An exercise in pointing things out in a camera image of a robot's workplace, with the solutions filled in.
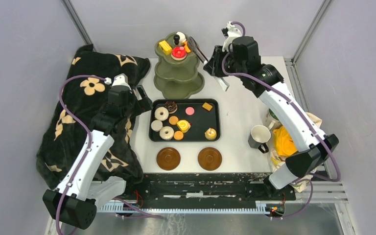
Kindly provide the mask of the red glazed donut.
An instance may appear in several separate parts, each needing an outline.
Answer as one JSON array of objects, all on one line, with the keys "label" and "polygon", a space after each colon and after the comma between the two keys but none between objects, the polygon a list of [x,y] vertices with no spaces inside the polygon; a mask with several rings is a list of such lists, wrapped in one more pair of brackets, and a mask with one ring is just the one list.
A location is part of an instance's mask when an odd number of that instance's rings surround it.
[{"label": "red glazed donut", "polygon": [[185,47],[175,47],[170,55],[173,60],[182,61],[187,57],[187,52],[185,50]]}]

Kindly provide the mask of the yellow swirl roll cake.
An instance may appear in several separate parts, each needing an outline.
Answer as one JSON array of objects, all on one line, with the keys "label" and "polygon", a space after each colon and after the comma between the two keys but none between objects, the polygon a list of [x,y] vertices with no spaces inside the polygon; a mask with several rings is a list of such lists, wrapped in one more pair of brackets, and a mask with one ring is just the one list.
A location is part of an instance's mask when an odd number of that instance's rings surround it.
[{"label": "yellow swirl roll cake", "polygon": [[191,128],[191,124],[184,119],[179,120],[176,125],[182,133],[186,133]]}]

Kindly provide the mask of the rectangular tan cracker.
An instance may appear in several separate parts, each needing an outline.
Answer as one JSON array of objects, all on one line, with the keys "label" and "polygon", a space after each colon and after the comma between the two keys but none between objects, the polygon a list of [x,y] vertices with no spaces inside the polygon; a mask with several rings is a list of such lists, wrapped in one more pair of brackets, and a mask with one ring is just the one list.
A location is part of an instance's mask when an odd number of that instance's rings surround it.
[{"label": "rectangular tan cracker", "polygon": [[202,108],[210,112],[213,109],[213,106],[207,102],[203,103]]}]

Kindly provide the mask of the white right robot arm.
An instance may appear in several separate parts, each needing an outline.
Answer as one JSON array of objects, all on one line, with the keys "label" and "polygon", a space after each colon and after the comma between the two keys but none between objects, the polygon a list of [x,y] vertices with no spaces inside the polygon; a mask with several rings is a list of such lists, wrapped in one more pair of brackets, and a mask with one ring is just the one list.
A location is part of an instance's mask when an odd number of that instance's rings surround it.
[{"label": "white right robot arm", "polygon": [[239,78],[246,89],[274,112],[297,148],[284,165],[264,179],[264,196],[275,200],[282,195],[285,186],[332,159],[339,140],[334,134],[327,135],[309,118],[293,98],[281,73],[273,65],[262,63],[258,43],[245,34],[243,24],[229,21],[221,31],[225,41],[215,46],[210,59],[199,49],[195,52],[204,71],[214,77],[224,91],[229,87],[225,77]]}]

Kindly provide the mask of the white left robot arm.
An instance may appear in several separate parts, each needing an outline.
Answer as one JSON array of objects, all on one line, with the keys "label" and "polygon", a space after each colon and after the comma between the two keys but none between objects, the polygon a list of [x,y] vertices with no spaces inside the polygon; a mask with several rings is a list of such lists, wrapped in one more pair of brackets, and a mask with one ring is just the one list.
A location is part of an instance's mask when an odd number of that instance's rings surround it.
[{"label": "white left robot arm", "polygon": [[61,225],[68,224],[77,229],[87,229],[93,222],[97,210],[116,196],[129,199],[135,187],[120,177],[111,177],[98,186],[92,186],[93,178],[105,154],[116,139],[124,139],[128,120],[152,110],[152,101],[147,97],[142,85],[136,88],[141,94],[138,100],[128,77],[120,74],[114,78],[94,76],[109,85],[107,102],[101,106],[86,125],[66,106],[62,98],[64,87],[71,81],[85,78],[77,75],[67,79],[59,91],[59,102],[68,115],[79,123],[86,132],[83,146],[64,179],[54,190],[48,189],[43,202],[55,220],[57,234],[61,235]]}]

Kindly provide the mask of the orange fish-shaped pastry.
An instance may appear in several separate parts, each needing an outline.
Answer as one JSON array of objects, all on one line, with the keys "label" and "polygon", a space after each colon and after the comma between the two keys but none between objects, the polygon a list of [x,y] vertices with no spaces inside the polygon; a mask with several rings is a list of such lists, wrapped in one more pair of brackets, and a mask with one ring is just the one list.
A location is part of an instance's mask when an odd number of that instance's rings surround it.
[{"label": "orange fish-shaped pastry", "polygon": [[183,42],[183,46],[184,46],[184,49],[185,49],[186,53],[191,53],[191,50],[188,47],[188,42],[187,41]]}]

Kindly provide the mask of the chocolate sprinkle donut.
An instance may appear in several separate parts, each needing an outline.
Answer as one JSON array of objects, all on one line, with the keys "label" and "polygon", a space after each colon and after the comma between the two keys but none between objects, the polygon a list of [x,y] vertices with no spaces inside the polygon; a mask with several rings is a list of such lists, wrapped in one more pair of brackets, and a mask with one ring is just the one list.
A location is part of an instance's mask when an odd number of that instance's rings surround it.
[{"label": "chocolate sprinkle donut", "polygon": [[164,104],[164,107],[168,110],[169,114],[175,113],[178,109],[177,103],[175,101],[167,101]]}]

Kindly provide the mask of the white cake block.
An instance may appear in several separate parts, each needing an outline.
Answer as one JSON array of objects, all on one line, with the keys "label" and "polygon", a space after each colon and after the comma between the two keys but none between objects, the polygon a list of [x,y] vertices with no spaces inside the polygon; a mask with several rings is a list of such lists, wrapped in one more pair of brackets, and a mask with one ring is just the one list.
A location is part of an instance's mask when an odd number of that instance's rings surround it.
[{"label": "white cake block", "polygon": [[187,37],[182,32],[176,32],[173,39],[174,39],[175,45],[182,45],[186,42]]}]

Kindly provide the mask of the yellow layered cake slice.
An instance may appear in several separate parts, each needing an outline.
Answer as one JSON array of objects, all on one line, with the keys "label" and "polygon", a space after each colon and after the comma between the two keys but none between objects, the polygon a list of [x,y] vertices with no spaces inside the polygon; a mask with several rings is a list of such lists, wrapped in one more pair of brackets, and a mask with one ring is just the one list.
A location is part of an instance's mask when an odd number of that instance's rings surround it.
[{"label": "yellow layered cake slice", "polygon": [[158,43],[158,46],[160,50],[165,54],[165,55],[170,55],[172,53],[172,46],[166,41],[162,40]]}]

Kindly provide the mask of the steel tongs white handle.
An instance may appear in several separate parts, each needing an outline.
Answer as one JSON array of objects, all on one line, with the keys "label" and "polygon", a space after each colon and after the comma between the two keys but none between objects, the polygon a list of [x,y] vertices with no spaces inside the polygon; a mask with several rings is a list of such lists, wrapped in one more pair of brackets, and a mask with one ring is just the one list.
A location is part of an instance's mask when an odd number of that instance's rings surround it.
[{"label": "steel tongs white handle", "polygon": [[[204,53],[201,51],[201,49],[199,48],[197,42],[194,40],[193,37],[188,36],[187,46],[199,58],[199,60],[204,66],[207,65],[209,61],[204,55]],[[224,78],[212,75],[211,72],[209,72],[209,74],[216,80],[216,82],[219,84],[219,86],[222,88],[223,91],[226,92],[228,90],[230,84],[227,81],[225,81]]]}]

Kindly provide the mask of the yellow cream cupcake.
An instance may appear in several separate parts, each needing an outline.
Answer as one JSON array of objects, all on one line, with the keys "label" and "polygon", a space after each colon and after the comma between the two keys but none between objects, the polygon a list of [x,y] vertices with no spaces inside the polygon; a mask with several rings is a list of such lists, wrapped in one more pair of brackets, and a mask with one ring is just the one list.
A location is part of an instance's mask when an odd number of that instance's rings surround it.
[{"label": "yellow cream cupcake", "polygon": [[213,128],[209,128],[205,132],[205,138],[210,140],[210,141],[216,139],[216,137],[217,137],[217,131]]}]

